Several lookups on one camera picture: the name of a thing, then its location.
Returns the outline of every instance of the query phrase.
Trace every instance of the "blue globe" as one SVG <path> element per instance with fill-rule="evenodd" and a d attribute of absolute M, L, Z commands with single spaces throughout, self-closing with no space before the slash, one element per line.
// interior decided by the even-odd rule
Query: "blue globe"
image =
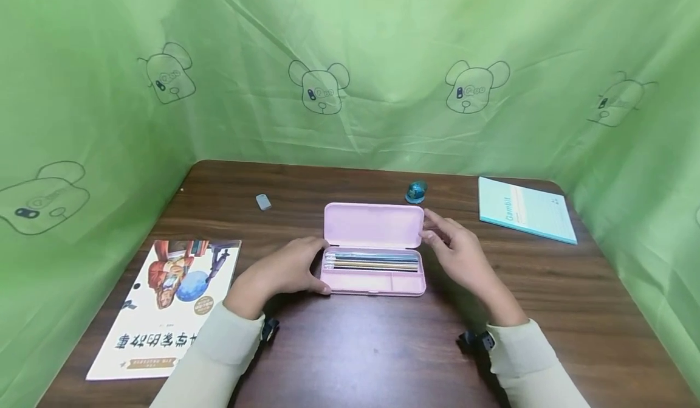
<path fill-rule="evenodd" d="M 208 274 L 203 271 L 190 271 L 177 289 L 175 296 L 183 302 L 192 302 L 207 290 Z"/>

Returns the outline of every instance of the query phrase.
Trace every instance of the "pink pencil case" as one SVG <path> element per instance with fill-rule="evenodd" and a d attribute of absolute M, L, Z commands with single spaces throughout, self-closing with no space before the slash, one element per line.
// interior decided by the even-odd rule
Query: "pink pencil case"
<path fill-rule="evenodd" d="M 418 256 L 418 272 L 363 271 L 326 268 L 321 280 L 334 294 L 421 296 L 425 292 L 423 259 L 418 251 L 423 209 L 393 204 L 331 202 L 323 212 L 323 237 L 331 244 L 323 252 L 371 251 Z"/>

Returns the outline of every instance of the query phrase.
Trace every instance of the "hand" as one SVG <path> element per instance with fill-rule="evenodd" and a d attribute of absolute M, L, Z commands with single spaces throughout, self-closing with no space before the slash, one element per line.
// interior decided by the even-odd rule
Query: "hand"
<path fill-rule="evenodd" d="M 318 251 L 327 247 L 325 239 L 314 237 L 287 243 L 245 270 L 234 282 L 223 305 L 244 319 L 255 320 L 275 294 L 307 290 L 327 296 L 331 288 L 309 271 Z"/>
<path fill-rule="evenodd" d="M 425 209 L 420 237 L 436 252 L 447 275 L 469 289 L 487 308 L 496 326 L 520 326 L 529 321 L 513 294 L 489 265 L 479 238 L 451 218 Z"/>
<path fill-rule="evenodd" d="M 479 238 L 451 218 L 425 209 L 423 241 L 433 248 L 445 273 L 478 296 L 479 289 L 498 281 L 479 243 Z"/>

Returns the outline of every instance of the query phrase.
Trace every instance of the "blue pencil sharpener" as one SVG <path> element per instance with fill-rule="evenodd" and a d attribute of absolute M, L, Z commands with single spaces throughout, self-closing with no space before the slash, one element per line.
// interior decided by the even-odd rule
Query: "blue pencil sharpener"
<path fill-rule="evenodd" d="M 411 204 L 418 204 L 425 200 L 425 191 L 428 190 L 428 183 L 420 180 L 413 182 L 408 186 L 408 191 L 406 192 L 406 201 Z"/>

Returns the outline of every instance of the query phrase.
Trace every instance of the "book cover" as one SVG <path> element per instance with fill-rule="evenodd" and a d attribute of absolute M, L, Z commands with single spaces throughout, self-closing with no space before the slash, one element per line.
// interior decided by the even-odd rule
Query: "book cover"
<path fill-rule="evenodd" d="M 556 193 L 479 177 L 479 219 L 540 237 L 578 243 L 566 201 Z"/>
<path fill-rule="evenodd" d="M 87 373 L 167 377 L 229 290 L 240 241 L 156 241 Z"/>

